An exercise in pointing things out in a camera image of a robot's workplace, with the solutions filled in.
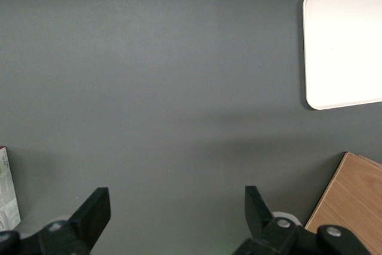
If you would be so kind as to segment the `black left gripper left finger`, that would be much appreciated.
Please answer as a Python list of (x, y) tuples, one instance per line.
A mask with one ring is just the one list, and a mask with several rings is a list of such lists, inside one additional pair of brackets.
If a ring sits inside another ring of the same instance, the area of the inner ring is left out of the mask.
[(67, 220), (56, 220), (21, 238), (1, 232), (1, 254), (90, 254), (111, 217), (108, 188), (97, 188)]

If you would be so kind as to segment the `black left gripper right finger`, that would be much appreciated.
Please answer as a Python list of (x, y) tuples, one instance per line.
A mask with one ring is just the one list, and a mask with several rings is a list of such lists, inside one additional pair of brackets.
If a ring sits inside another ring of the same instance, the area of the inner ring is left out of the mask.
[(251, 238), (234, 254), (369, 254), (350, 230), (322, 225), (314, 234), (285, 216), (274, 216), (256, 186), (245, 187), (245, 219)]

